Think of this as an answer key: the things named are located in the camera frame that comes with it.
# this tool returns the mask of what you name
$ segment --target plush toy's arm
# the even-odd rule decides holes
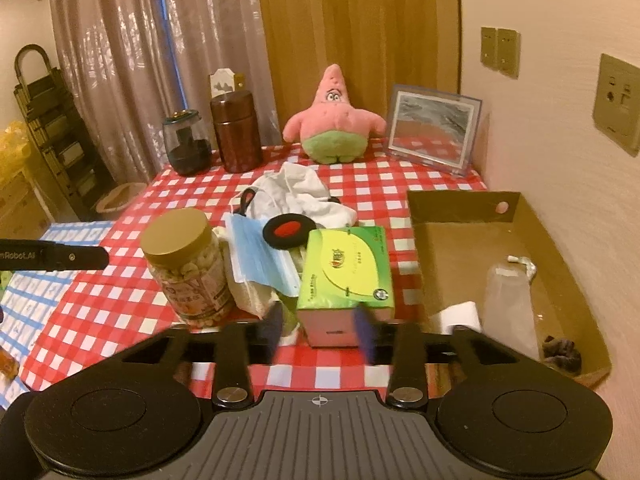
[[[292,118],[287,121],[282,131],[282,138],[285,142],[296,142],[300,139],[300,127],[302,126],[302,119],[305,115],[305,111],[298,112]]]
[[[369,112],[368,110],[360,110],[362,116],[367,120],[370,124],[370,132],[379,137],[384,137],[386,132],[386,121],[380,117],[378,114],[373,112]]]

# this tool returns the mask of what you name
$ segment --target green tissue box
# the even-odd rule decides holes
[[[380,320],[394,315],[384,228],[311,231],[297,308],[309,344],[357,346],[353,308],[359,303],[371,307]]]

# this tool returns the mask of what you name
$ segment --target picture frame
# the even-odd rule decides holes
[[[482,101],[419,86],[395,85],[387,120],[387,151],[452,174],[465,174]]]

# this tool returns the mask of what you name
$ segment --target plush toy's eye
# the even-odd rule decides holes
[[[340,92],[337,90],[329,90],[326,94],[327,101],[339,101],[340,100]]]

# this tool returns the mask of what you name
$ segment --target blue face mask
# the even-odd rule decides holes
[[[267,220],[254,220],[237,214],[225,214],[227,235],[236,252],[242,282],[272,286],[290,298],[300,294],[300,277],[289,251],[279,251],[267,245],[262,229]]]

